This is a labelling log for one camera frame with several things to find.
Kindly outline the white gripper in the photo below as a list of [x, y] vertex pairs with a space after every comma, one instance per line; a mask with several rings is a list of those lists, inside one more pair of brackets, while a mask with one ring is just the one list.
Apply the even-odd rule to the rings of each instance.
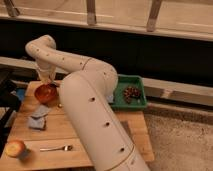
[[46, 62], [36, 62], [36, 71], [42, 85], [47, 85], [48, 82], [56, 85], [56, 82], [54, 81], [56, 75], [55, 70], [56, 67], [54, 65]]

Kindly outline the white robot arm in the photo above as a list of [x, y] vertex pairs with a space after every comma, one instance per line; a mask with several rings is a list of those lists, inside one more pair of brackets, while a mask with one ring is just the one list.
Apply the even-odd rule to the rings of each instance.
[[111, 64], [59, 51], [49, 35], [28, 42], [25, 50], [43, 82], [57, 67], [68, 72], [60, 83], [60, 102], [96, 171], [150, 171], [107, 102], [118, 84]]

